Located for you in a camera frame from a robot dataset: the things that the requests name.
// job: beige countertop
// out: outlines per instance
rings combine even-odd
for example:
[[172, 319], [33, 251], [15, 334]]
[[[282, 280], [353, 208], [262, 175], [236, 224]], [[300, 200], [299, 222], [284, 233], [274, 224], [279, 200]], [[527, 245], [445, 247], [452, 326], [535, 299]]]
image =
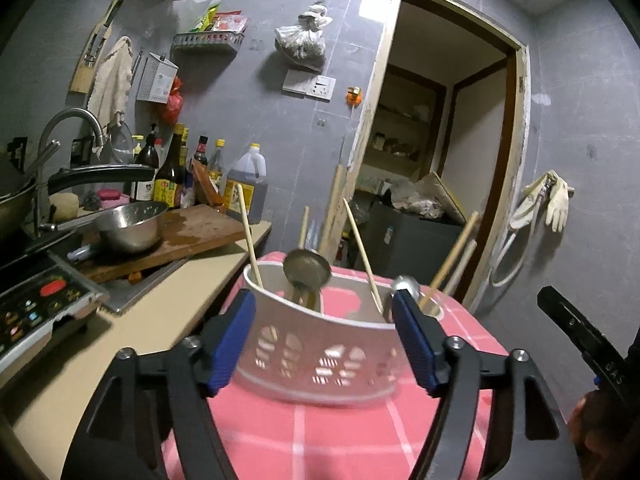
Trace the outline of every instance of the beige countertop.
[[[271, 228], [252, 226], [254, 243]], [[16, 437], [50, 480], [62, 473], [82, 413], [115, 353], [170, 348], [188, 335], [248, 261], [245, 241], [195, 256], [159, 283], [122, 317], [98, 312], [88, 331], [67, 339], [8, 392], [2, 407]]]

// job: hanging cutting board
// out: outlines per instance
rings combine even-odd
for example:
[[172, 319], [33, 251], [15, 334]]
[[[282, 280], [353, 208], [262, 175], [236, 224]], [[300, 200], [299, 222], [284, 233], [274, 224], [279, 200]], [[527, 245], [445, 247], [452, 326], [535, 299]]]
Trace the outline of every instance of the hanging cutting board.
[[204, 204], [169, 211], [164, 217], [162, 241], [150, 251], [133, 256], [105, 251], [78, 269], [96, 283], [108, 282], [244, 238], [242, 223]]

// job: white glove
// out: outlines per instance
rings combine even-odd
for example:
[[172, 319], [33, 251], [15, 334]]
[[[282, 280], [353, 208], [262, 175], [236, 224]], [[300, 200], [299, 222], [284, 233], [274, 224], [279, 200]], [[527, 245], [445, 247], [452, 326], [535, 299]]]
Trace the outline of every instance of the white glove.
[[546, 173], [522, 190], [526, 196], [511, 216], [511, 221], [509, 222], [509, 226], [513, 231], [522, 229], [531, 223], [531, 219], [533, 218], [533, 209], [536, 205], [536, 198], [542, 189], [542, 186], [545, 185], [545, 182]]
[[556, 175], [556, 184], [551, 188], [549, 205], [546, 208], [546, 225], [551, 225], [551, 230], [561, 233], [566, 225], [566, 217], [569, 213], [569, 191], [574, 188], [567, 185], [564, 179]]

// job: screw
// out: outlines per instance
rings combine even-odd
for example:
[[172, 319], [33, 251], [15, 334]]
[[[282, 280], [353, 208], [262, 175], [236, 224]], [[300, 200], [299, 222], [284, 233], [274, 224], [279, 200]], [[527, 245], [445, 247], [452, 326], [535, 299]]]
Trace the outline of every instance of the screw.
[[133, 348], [127, 346], [118, 350], [116, 352], [116, 357], [124, 361], [125, 359], [129, 359], [130, 357], [132, 357], [132, 355], [135, 353], [136, 351]]
[[185, 345], [188, 349], [193, 349], [199, 347], [202, 343], [198, 336], [190, 335], [182, 340], [182, 344]]
[[453, 335], [447, 339], [447, 345], [454, 350], [460, 350], [465, 345], [465, 340]]
[[514, 350], [511, 352], [511, 355], [516, 358], [516, 361], [520, 361], [521, 363], [525, 363], [529, 360], [529, 354], [527, 354], [524, 350]]

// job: tiled wall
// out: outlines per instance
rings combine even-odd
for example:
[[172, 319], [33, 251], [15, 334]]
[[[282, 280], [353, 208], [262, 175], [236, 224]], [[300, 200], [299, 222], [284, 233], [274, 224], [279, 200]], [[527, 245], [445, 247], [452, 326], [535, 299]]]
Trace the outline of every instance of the tiled wall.
[[[66, 88], [87, 35], [110, 0], [38, 0], [0, 57], [4, 85], [0, 96], [3, 128], [0, 142], [19, 134], [37, 142], [46, 121], [65, 105], [79, 104]], [[283, 95], [287, 71], [274, 52], [273, 29], [292, 25], [315, 0], [222, 0], [224, 9], [242, 9], [252, 17], [238, 56], [180, 55], [185, 107], [181, 121], [198, 135], [226, 139], [226, 160], [233, 162], [249, 145], [260, 142], [267, 159], [270, 190], [265, 218], [273, 221], [268, 249], [292, 248], [305, 204], [312, 218], [324, 218], [326, 200], [343, 137], [351, 145], [359, 110], [353, 116], [343, 100], [348, 86], [366, 88], [382, 24], [361, 18], [361, 0], [326, 0], [334, 22], [326, 28], [325, 74], [337, 79], [329, 103]], [[534, 87], [539, 84], [536, 33], [532, 19], [507, 0], [462, 0], [484, 12], [530, 45]], [[162, 0], [127, 0], [114, 22], [113, 37], [129, 34], [134, 50], [166, 51], [175, 29], [170, 6]], [[149, 122], [142, 106], [127, 121], [144, 132]], [[78, 123], [59, 126], [63, 149], [48, 169], [68, 162]]]
[[640, 50], [607, 0], [574, 0], [537, 28], [550, 104], [535, 173], [556, 170], [575, 196], [564, 233], [539, 222], [522, 272], [487, 294], [481, 321], [507, 348], [532, 352], [568, 415], [593, 373], [538, 310], [536, 293], [555, 286], [626, 355], [640, 324]]

